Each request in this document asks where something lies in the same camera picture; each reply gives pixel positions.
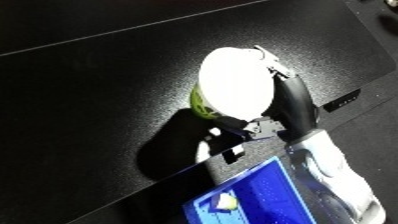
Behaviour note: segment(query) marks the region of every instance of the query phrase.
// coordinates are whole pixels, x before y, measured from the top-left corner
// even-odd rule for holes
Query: black surface
[[[252,1],[5,0],[0,7],[0,55]]]
[[[302,73],[319,105],[392,69],[334,0],[257,3],[0,57],[0,221],[64,223],[154,184],[136,154],[188,106],[204,56],[254,44]],[[247,158],[238,164],[264,156]],[[236,173],[219,160],[209,170]]]

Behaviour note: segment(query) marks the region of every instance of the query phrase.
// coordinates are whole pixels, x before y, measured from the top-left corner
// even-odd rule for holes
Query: small object in tray
[[[216,210],[232,211],[238,208],[238,199],[228,193],[216,194],[211,198],[211,205]]]

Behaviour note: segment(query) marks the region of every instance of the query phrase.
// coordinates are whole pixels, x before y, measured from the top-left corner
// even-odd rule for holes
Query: blue tray
[[[228,193],[238,208],[212,208],[211,198]],[[307,224],[316,223],[277,157],[226,181],[183,205],[190,224]]]

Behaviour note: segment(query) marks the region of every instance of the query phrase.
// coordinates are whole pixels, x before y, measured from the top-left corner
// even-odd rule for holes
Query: dark background
[[[358,101],[322,111],[322,127],[394,219],[396,187],[387,183],[398,181],[398,82],[396,73],[382,77],[392,62],[354,15],[394,59],[398,16],[381,1],[346,2],[350,14],[337,0],[275,0],[164,21],[245,2],[3,2],[0,221],[65,223],[152,186],[76,223],[165,222],[178,217],[181,202],[282,155],[278,140],[250,143],[232,165],[216,156],[159,182],[192,165],[182,152],[211,126],[179,111],[188,106],[200,61],[222,45],[253,44],[301,73],[317,105],[365,85]],[[136,163],[148,154],[154,158]],[[143,169],[151,165],[160,169]]]

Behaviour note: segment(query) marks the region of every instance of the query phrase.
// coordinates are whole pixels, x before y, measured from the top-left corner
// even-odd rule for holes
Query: paper cup
[[[191,92],[199,116],[230,116],[251,121],[270,106],[274,83],[263,53],[256,49],[219,48],[203,61]]]

